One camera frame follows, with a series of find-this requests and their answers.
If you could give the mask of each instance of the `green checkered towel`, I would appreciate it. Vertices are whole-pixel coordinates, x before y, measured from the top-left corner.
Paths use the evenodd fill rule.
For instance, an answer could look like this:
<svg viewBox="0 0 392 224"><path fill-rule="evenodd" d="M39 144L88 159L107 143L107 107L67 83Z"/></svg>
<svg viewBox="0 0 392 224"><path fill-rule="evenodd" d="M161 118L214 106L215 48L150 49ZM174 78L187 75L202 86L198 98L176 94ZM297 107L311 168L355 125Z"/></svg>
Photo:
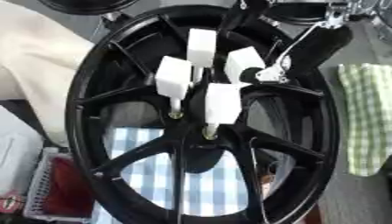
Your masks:
<svg viewBox="0 0 392 224"><path fill-rule="evenodd" d="M392 154L392 66L340 66L346 92L349 171L376 174Z"/></svg>

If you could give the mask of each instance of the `white cube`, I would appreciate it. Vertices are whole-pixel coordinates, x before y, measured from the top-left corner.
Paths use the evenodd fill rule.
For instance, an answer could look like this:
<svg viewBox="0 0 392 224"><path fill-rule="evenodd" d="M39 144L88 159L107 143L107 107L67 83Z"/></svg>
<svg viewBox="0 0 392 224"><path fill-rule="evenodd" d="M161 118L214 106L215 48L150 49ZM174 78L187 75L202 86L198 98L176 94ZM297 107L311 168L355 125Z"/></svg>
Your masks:
<svg viewBox="0 0 392 224"><path fill-rule="evenodd" d="M211 67L216 52L217 32L191 29L189 31L187 59L196 67Z"/></svg>
<svg viewBox="0 0 392 224"><path fill-rule="evenodd" d="M227 56L225 73L231 83L241 83L242 72L250 67L265 68L264 60L253 46L230 52Z"/></svg>
<svg viewBox="0 0 392 224"><path fill-rule="evenodd" d="M241 95L238 85L209 84L206 92L207 123L233 124L241 111Z"/></svg>
<svg viewBox="0 0 392 224"><path fill-rule="evenodd" d="M164 56L155 76L157 92L160 95L183 100L191 82L191 75L190 61Z"/></svg>

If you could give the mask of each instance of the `wheel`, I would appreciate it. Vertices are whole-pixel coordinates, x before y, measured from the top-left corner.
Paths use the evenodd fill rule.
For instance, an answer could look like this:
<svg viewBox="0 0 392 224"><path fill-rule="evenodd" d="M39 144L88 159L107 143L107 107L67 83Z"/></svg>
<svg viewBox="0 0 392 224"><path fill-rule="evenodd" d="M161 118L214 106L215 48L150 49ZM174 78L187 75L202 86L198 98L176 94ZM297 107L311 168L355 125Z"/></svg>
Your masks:
<svg viewBox="0 0 392 224"><path fill-rule="evenodd" d="M175 6L153 10L136 17L113 31L89 53L69 90L66 130L73 158L91 185L98 201L123 223L292 223L316 203L333 174L338 145L339 123L333 98L322 75L298 75L287 85L260 84L241 91L244 110L235 125L222 125L218 138L207 141L201 135L204 121L200 97L208 79L227 82L223 65L228 52L254 46L262 57L276 58L269 49L277 39L287 46L291 40L263 21L246 24L218 38L214 68L184 100L184 116L173 120L168 100L156 93L151 82L163 56L186 57L187 32L191 27L216 29L226 10L214 6ZM276 97L287 108L289 139L249 127L251 105ZM146 127L164 128L161 137L109 159L102 135L106 122L102 110L123 102L146 102L157 111L157 120ZM181 212L185 161L190 151L229 151L236 158L248 188L248 207L237 213L199 217ZM257 176L252 151L258 156L265 149L294 158L290 175L267 199ZM173 209L156 206L129 187L121 170L133 162L158 153L171 155L173 164ZM265 161L257 160L263 167Z"/></svg>

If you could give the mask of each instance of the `plastic basket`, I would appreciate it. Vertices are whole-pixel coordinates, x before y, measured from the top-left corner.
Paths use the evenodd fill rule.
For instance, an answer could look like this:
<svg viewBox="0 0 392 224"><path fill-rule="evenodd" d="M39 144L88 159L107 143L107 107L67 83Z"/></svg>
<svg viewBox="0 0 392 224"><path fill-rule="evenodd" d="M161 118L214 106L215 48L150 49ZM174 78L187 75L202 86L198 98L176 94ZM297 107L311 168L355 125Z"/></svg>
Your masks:
<svg viewBox="0 0 392 224"><path fill-rule="evenodd" d="M35 171L27 195L27 201L23 211L24 217L42 221L70 221L89 223L90 219L88 218L44 214L42 206L50 191L52 166L53 160L55 158L72 160L71 156L68 154L58 153L48 149L44 150L44 155L38 164L37 170Z"/></svg>

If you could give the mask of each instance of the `blue checkered cloth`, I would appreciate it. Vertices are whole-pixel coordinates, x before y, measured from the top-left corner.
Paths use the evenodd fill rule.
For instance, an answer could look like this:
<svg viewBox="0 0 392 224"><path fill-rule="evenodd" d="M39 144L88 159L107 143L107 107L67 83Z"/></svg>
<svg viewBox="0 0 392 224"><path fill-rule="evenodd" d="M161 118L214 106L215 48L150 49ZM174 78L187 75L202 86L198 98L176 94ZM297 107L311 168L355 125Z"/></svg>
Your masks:
<svg viewBox="0 0 392 224"><path fill-rule="evenodd" d="M161 129L120 128L114 131L112 158L122 155L154 138L162 136ZM172 161L162 153L129 165L122 178L136 192L159 207L172 208ZM184 214L218 216L233 214L248 206L248 191L235 157L225 151L218 164L201 174L185 175ZM92 223L120 223L102 206L95 204Z"/></svg>

